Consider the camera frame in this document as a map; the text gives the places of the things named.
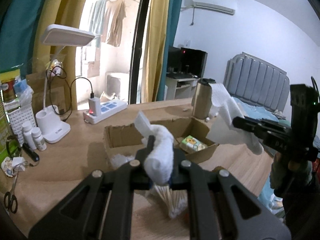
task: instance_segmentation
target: lamp base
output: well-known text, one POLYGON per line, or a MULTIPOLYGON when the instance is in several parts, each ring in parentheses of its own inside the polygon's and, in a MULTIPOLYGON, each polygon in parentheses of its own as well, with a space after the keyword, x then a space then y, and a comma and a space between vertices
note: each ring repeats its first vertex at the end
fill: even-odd
POLYGON ((60 141, 71 130, 70 124, 61 121, 52 106, 39 111, 36 114, 36 120, 42 136, 48 143, 60 141))

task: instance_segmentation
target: air conditioner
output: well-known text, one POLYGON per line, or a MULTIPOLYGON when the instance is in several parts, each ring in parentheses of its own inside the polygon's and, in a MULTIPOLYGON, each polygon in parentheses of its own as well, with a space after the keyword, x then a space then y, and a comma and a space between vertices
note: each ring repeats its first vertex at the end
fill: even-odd
POLYGON ((234 15, 237 3, 234 0, 193 0, 195 8, 202 8, 234 15))

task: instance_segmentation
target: power cord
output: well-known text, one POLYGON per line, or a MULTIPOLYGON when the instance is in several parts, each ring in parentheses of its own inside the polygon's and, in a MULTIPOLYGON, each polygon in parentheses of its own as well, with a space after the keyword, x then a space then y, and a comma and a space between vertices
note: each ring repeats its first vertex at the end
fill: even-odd
POLYGON ((318 89, 318 86, 317 86, 317 82, 316 82, 316 80, 315 80, 315 78, 313 76, 311 76, 311 81, 312 81, 313 89, 315 89, 318 92, 318 98, 319 98, 319 103, 320 103, 319 89, 318 89))
POLYGON ((69 117, 71 116, 71 114, 72 114, 72 91, 71 91, 72 84, 73 84, 77 79, 79 79, 79 78, 86 79, 87 81, 89 81, 90 86, 91 86, 90 98, 94 98, 92 83, 91 83, 91 81, 90 81, 89 79, 87 79, 87 78, 85 78, 85 77, 77 77, 77 78, 75 78, 75 79, 71 82, 71 85, 69 85, 69 83, 68 83, 68 81, 67 81, 67 73, 66 73, 66 71, 65 71, 62 67, 60 67, 60 66, 55 66, 52 70, 49 70, 49 71, 50 71, 50 77, 48 78, 48 70, 47 70, 47 71, 46 71, 46 79, 47 79, 47 82, 48 82, 50 104, 51 104, 54 112, 55 112, 57 115, 60 115, 60 116, 61 116, 61 115, 64 115, 65 113, 67 113, 67 112, 70 111, 69 115, 68 115, 65 119, 62 120, 63 122, 66 122, 66 121, 68 120, 68 118, 69 118, 69 117), (64 73, 64 76, 57 75, 57 74, 54 72, 54 69, 55 69, 55 68, 60 68, 61 71, 62 71, 62 73, 64 73), (56 109, 53 107, 53 103, 52 103, 52 99, 51 99, 51 85, 52 85, 52 80, 53 80, 54 77, 58 77, 58 78, 60 78, 60 79, 63 79, 63 80, 66 82, 66 84, 67 84, 67 86, 68 86, 68 88, 69 88, 69 93, 70 93, 70 105, 69 105, 67 111, 66 111, 65 113, 63 113, 63 114, 60 114, 60 113, 58 113, 58 112, 56 111, 56 109))

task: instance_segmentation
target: cardboard box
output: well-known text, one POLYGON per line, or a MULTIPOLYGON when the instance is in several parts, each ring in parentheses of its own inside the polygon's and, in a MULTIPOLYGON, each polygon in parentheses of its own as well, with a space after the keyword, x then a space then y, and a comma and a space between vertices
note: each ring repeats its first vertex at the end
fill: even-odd
MULTIPOLYGON (((192 154, 185 152, 186 158, 194 163, 201 163, 210 159, 218 146, 218 144, 206 138, 209 127, 193 117, 151 121, 151 124, 165 126, 175 138, 175 148, 180 148, 180 142, 188 135, 192 135, 205 143, 208 146, 206 149, 192 154)), ((104 130, 104 142, 108 159, 111 159, 116 154, 135 155, 139 149, 144 148, 141 139, 142 136, 133 123, 123 126, 107 126, 104 130)))

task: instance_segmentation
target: hand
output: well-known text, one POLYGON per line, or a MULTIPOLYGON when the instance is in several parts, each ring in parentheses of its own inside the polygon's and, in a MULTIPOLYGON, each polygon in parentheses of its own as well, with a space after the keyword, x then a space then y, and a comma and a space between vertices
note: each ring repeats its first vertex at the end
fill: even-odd
POLYGON ((277 152, 271 166, 270 187, 279 189, 288 171, 294 172, 294 184, 297 187, 307 186, 312 179, 312 163, 310 161, 297 163, 277 152))

